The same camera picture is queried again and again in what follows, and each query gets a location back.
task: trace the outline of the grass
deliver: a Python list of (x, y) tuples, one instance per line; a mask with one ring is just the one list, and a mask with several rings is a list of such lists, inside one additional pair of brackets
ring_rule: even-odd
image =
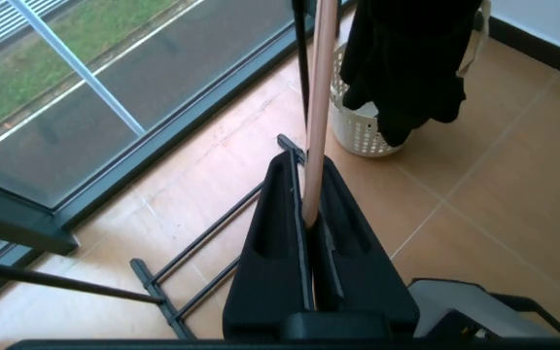
[[(51, 29), (83, 62), (114, 46), (179, 0), (84, 0)], [(22, 45), (0, 60), (0, 121), (72, 70), (44, 41)]]

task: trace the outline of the road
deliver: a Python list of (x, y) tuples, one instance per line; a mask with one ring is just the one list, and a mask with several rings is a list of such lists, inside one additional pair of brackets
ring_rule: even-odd
[[(288, 0), (204, 0), (97, 77), (149, 129), (291, 18)], [(0, 187), (56, 205), (135, 137), (83, 85), (0, 142)]]

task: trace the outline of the white wall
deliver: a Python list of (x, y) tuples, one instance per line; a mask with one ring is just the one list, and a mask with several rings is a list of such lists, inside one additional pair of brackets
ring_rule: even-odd
[(492, 0), (492, 16), (560, 47), (560, 0)]

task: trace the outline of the broom handle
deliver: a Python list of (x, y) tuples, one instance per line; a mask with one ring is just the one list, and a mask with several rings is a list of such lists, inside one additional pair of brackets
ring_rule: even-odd
[(336, 1), (317, 0), (315, 40), (308, 103), (308, 137), (302, 215), (306, 228), (317, 221), (323, 179), (326, 147), (330, 82), (333, 71), (333, 49), (336, 31)]

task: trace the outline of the laundry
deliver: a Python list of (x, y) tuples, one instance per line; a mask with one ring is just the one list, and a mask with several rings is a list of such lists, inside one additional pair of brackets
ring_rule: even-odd
[(392, 147), (429, 119), (451, 123), (466, 99), (460, 64), (481, 0), (358, 0), (340, 69), (343, 105), (372, 101)]

